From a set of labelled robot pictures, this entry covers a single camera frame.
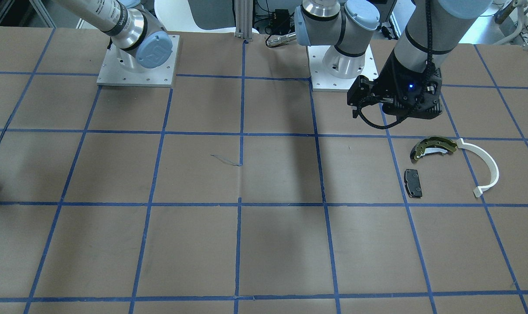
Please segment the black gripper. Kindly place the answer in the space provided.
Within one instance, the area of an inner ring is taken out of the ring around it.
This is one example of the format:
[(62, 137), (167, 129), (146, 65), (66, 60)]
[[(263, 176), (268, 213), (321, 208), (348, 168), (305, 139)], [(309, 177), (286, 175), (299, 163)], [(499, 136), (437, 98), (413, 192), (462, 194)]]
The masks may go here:
[(382, 110), (387, 115), (401, 117), (412, 109), (410, 118), (434, 119), (443, 113), (440, 102), (441, 70), (433, 70), (425, 92), (424, 77), (423, 73), (407, 69), (394, 55), (390, 55), (379, 77), (373, 81), (372, 92), (383, 101)]

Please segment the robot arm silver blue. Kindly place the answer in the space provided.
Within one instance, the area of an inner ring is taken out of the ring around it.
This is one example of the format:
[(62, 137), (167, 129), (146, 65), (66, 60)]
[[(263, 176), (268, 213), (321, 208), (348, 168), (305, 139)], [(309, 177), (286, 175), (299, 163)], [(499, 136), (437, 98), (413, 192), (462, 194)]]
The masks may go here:
[(294, 10), (294, 31), (268, 38), (276, 48), (290, 41), (327, 48), (328, 74), (352, 79), (346, 103), (353, 117), (377, 129), (406, 119), (435, 119), (443, 113), (441, 66), (489, 0), (415, 0), (415, 10), (376, 78), (363, 74), (367, 49), (381, 28), (381, 13), (368, 0), (304, 0)]
[(109, 36), (144, 68), (164, 64), (174, 44), (160, 20), (140, 0), (59, 0), (64, 8)]

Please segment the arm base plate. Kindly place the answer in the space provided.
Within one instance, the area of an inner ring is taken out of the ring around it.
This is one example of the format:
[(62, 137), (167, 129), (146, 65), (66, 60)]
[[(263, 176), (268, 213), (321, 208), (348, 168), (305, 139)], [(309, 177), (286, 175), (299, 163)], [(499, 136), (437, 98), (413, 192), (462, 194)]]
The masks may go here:
[(307, 52), (314, 91), (347, 92), (358, 75), (369, 80), (378, 77), (370, 46), (355, 58), (339, 54), (333, 46), (308, 46)]
[(170, 34), (170, 39), (173, 44), (170, 57), (153, 69), (142, 67), (131, 55), (111, 44), (96, 83), (109, 87), (172, 87), (181, 40), (178, 34)]

